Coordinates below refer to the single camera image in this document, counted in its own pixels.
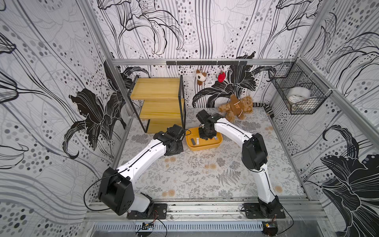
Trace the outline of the brown teddy bear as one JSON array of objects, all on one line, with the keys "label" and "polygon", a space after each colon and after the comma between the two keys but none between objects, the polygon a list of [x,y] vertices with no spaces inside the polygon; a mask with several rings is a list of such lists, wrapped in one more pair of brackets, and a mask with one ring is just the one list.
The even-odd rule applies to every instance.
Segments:
[{"label": "brown teddy bear", "polygon": [[250,96],[238,99],[234,94],[230,97],[230,102],[220,105],[218,111],[225,114],[225,118],[235,123],[236,119],[244,120],[246,114],[253,113],[253,100]]}]

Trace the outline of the yellow plastic storage box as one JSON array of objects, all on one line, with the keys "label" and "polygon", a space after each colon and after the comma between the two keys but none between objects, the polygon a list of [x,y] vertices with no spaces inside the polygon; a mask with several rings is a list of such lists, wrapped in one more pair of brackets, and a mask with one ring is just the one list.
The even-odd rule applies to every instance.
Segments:
[{"label": "yellow plastic storage box", "polygon": [[[204,140],[199,137],[198,128],[190,128],[186,132],[186,143],[187,146],[191,151],[201,151],[201,150],[208,150],[219,147],[223,142],[223,137],[221,133],[217,133],[216,135],[218,137],[218,140],[215,140],[214,138]],[[191,138],[193,138],[196,142],[196,138],[199,137],[199,145],[192,145]]]}]

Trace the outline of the wooden shelf with black frame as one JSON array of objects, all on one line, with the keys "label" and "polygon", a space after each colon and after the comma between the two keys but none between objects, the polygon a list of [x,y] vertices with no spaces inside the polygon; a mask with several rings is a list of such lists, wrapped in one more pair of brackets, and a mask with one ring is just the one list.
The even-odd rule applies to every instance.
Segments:
[{"label": "wooden shelf with black frame", "polygon": [[127,98],[145,133],[166,131],[175,124],[186,127],[184,80],[135,76]]}]

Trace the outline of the black hanging rail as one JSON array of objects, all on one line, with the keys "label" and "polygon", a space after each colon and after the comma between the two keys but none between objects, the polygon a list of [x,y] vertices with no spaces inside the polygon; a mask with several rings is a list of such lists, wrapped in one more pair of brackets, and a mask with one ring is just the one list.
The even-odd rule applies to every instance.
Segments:
[{"label": "black hanging rail", "polygon": [[183,66],[183,65],[212,65],[212,66],[226,66],[226,65],[247,65],[247,61],[240,61],[240,60],[211,60],[211,61],[204,61],[204,60],[194,60],[194,61],[185,61],[185,60],[171,60],[166,61],[167,66]]}]

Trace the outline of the hanging red plush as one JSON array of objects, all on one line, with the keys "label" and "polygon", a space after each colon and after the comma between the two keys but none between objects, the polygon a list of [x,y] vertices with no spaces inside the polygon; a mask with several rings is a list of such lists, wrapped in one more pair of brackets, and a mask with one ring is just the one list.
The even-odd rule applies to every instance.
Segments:
[{"label": "hanging red plush", "polygon": [[219,83],[222,83],[225,79],[226,79],[226,73],[222,71],[222,72],[218,75],[218,82],[219,82]]}]

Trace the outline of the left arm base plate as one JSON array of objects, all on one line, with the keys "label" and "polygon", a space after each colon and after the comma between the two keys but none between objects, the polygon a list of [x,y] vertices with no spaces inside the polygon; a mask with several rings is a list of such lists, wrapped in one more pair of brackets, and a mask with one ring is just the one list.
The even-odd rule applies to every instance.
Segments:
[{"label": "left arm base plate", "polygon": [[167,204],[166,203],[153,203],[148,206],[144,212],[138,211],[128,211],[127,219],[129,220],[148,220],[148,219],[158,219],[165,220],[167,215]]}]

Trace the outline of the black connector box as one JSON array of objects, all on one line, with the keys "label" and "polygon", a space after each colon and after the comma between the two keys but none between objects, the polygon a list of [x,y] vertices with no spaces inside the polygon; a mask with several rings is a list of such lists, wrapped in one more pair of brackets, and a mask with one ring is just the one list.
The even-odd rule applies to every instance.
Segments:
[{"label": "black connector box", "polygon": [[274,237],[278,233],[278,226],[276,221],[263,222],[262,233],[269,237]]}]

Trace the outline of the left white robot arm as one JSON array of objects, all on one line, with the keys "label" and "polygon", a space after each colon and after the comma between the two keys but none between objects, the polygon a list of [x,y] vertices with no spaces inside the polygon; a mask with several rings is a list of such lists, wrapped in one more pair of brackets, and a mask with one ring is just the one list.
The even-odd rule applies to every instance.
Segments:
[{"label": "left white robot arm", "polygon": [[180,154],[186,131],[175,124],[153,136],[150,143],[126,164],[108,168],[101,179],[98,199],[121,216],[127,212],[141,217],[151,217],[154,211],[153,199],[134,191],[141,175],[160,157]]}]

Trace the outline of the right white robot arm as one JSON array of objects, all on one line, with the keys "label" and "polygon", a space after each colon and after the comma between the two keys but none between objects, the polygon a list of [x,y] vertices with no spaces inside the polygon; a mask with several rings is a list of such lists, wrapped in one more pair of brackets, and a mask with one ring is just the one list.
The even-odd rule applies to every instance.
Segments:
[{"label": "right white robot arm", "polygon": [[199,136],[210,139],[221,133],[242,148],[241,160],[253,172],[258,190],[259,211],[263,217],[272,218],[284,215],[278,196],[271,188],[267,166],[267,149],[261,134],[252,134],[230,123],[218,113],[210,115],[205,110],[197,113],[200,121]]}]

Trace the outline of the hanging brown white plush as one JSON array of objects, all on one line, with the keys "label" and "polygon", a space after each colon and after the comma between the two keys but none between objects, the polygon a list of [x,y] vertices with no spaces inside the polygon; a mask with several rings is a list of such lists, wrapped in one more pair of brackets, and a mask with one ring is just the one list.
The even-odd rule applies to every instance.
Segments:
[{"label": "hanging brown white plush", "polygon": [[207,73],[202,72],[200,70],[196,70],[196,81],[197,85],[201,86],[206,81]]}]

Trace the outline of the white tape roll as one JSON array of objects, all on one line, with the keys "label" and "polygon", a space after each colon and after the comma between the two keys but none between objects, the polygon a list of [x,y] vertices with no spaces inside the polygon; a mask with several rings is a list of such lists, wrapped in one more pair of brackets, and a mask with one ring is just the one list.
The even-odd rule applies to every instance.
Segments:
[{"label": "white tape roll", "polygon": [[295,104],[309,99],[311,91],[304,87],[293,87],[289,89],[286,97],[291,104]]}]

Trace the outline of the striped black white object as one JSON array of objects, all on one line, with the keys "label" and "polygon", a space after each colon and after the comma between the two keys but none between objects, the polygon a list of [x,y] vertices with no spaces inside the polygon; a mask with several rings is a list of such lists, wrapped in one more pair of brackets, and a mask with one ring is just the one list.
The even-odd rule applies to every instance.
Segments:
[{"label": "striped black white object", "polygon": [[254,102],[253,103],[253,106],[254,107],[262,107],[264,108],[265,112],[268,114],[268,116],[270,118],[274,118],[274,113],[273,113],[273,110],[271,108],[271,106],[269,104],[266,104],[266,103],[256,103]]}]

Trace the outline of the small circuit board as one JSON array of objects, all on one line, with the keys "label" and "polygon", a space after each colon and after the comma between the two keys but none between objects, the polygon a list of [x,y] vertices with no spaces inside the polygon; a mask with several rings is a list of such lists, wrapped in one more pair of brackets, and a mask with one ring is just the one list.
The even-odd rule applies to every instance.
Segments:
[{"label": "small circuit board", "polygon": [[150,222],[150,223],[142,223],[142,226],[141,226],[141,231],[152,231],[154,229],[154,222]]}]

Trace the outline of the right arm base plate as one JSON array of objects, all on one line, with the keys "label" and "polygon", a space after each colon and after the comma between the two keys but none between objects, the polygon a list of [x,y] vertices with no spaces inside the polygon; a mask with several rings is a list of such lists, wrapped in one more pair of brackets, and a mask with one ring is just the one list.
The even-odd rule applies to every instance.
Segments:
[{"label": "right arm base plate", "polygon": [[244,203],[241,209],[248,219],[285,219],[286,215],[280,203]]}]

